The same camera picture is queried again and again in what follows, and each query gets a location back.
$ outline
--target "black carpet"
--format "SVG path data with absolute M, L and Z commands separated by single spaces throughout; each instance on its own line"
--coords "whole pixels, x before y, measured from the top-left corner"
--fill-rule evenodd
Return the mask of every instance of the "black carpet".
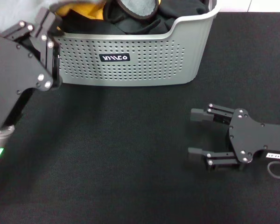
M 208 103 L 280 124 L 280 14 L 219 14 L 189 84 L 37 92 L 0 162 L 0 224 L 280 223 L 280 180 L 190 169 L 187 147 L 224 150 Z

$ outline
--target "screw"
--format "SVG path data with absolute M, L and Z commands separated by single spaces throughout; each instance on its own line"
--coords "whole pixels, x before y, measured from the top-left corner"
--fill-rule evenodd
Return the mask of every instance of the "screw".
M 45 84 L 45 87 L 46 87 L 46 88 L 49 88 L 50 86 L 51 86 L 51 82 L 50 82 L 50 81 L 47 81 L 46 84 Z
M 34 29 L 34 27 L 32 25 L 28 26 L 28 30 L 32 31 Z
M 54 47 L 54 43 L 52 41 L 48 42 L 48 48 L 53 48 Z
M 45 34 L 42 35 L 42 41 L 46 41 L 47 40 L 47 36 Z
M 38 81 L 42 81 L 44 78 L 45 78 L 45 76 L 44 76 L 43 74 L 40 74 L 40 75 L 37 77 L 37 80 L 38 80 Z
M 19 22 L 20 27 L 24 27 L 25 23 L 23 21 Z

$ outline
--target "laundry basket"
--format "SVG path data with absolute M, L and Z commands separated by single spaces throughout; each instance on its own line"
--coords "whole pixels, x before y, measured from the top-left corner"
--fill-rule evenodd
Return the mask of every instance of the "laundry basket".
M 198 73 L 220 0 L 210 12 L 178 18 L 162 35 L 65 34 L 60 43 L 64 83 L 99 86 L 184 84 Z

